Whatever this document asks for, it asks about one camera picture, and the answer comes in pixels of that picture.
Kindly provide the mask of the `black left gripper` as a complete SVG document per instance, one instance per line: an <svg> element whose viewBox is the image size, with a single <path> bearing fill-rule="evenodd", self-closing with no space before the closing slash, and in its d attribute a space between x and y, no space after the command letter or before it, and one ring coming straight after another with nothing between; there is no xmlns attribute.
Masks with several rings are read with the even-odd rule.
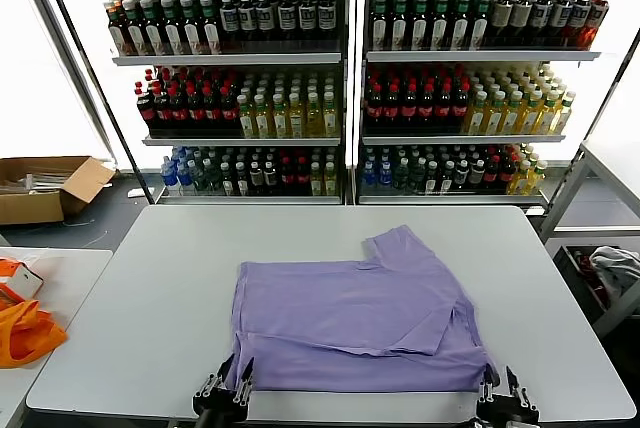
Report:
<svg viewBox="0 0 640 428"><path fill-rule="evenodd" d="M196 428L230 427L247 419L248 402L253 389L254 357L245 366L236 383L235 392L215 392L226 389L226 379L234 357L231 354L216 373L207 376L196 391L192 399L193 410L197 415Z"/></svg>

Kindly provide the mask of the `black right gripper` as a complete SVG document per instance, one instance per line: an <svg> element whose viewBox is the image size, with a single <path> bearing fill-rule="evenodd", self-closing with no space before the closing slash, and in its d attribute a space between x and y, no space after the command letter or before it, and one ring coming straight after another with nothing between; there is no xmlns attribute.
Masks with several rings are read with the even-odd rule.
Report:
<svg viewBox="0 0 640 428"><path fill-rule="evenodd" d="M511 396L494 395L495 370L486 364L479 383L476 417L492 427L506 427L508 422L537 425L540 413L529 399L527 389L519 383L518 377L506 366L506 377Z"/></svg>

